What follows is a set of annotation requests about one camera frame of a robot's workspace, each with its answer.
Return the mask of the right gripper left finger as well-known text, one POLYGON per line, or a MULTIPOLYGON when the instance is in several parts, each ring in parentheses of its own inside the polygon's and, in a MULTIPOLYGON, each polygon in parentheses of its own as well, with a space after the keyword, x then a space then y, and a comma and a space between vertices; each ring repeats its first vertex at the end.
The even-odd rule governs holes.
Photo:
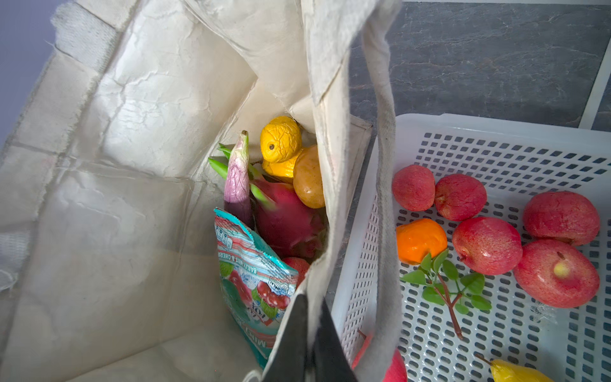
POLYGON ((295 297, 291 314, 283 331, 278 350, 264 382, 298 382, 305 380, 307 358, 308 299, 299 294, 295 297))

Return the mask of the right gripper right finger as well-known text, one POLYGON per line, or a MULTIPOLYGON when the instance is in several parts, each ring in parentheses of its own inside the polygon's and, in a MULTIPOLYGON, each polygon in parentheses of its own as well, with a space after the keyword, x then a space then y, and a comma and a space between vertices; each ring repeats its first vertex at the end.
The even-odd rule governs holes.
POLYGON ((321 305, 320 326, 313 344, 316 382, 357 382, 337 335, 326 300, 321 305))

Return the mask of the teal snack bag top shelf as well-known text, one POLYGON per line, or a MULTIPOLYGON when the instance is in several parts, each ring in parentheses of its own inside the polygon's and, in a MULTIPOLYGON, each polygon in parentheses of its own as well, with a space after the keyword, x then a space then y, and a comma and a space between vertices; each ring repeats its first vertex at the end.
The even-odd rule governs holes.
POLYGON ((297 290, 298 272, 237 217, 222 209, 214 213, 224 301, 264 368, 297 290))

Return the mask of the pink dragon fruit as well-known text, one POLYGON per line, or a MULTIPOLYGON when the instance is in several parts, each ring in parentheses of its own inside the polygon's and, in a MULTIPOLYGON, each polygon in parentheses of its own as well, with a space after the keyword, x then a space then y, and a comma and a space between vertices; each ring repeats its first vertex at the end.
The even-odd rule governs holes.
MULTIPOLYGON (((228 161, 210 158, 208 163, 226 179, 228 161)), ((282 259, 298 257, 312 262, 321 255, 326 223, 324 214, 304 205, 294 188, 268 181, 253 165, 248 167, 254 230, 282 259)))

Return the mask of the purple eggplant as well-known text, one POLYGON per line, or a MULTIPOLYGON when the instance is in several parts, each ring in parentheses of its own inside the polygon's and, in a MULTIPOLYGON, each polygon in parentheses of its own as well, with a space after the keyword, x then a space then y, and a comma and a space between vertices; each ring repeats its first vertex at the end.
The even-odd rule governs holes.
POLYGON ((224 209, 249 228, 254 228, 254 217, 250 199, 248 175, 248 132, 242 131, 228 160, 228 171, 224 186, 224 209))

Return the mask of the brown potato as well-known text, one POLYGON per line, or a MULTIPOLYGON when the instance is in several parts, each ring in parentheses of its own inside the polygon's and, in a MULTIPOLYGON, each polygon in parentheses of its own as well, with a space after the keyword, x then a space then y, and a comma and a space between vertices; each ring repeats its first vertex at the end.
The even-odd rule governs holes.
POLYGON ((294 165, 294 191, 301 202, 309 208, 321 209, 326 206, 318 146, 302 151, 294 165))

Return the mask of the yellow orange mango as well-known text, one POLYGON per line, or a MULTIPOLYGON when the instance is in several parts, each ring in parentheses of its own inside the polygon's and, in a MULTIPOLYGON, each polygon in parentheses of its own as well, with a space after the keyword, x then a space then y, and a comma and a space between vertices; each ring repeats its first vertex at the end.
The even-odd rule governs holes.
POLYGON ((272 163, 268 162, 267 160, 263 160, 262 168, 267 175, 277 178, 284 183, 293 184, 294 167, 302 152, 303 150, 297 151, 291 159, 288 159, 285 162, 272 163))

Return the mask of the cream canvas grocery bag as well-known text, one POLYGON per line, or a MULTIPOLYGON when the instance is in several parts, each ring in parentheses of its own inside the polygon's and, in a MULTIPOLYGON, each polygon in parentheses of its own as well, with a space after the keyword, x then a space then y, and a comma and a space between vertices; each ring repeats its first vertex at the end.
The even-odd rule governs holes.
POLYGON ((328 228, 306 341, 340 254, 398 1, 71 1, 1 155, 1 379, 240 381, 257 362, 220 289, 207 158, 294 118, 321 150, 328 228))

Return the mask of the yellow corn cob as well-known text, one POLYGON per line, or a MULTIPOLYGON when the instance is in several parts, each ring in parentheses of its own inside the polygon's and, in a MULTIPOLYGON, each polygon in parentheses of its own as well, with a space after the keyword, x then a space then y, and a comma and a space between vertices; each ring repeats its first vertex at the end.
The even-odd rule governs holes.
POLYGON ((270 163, 286 162, 302 149, 302 132, 297 122, 279 116, 267 124, 260 135, 263 159, 270 163))

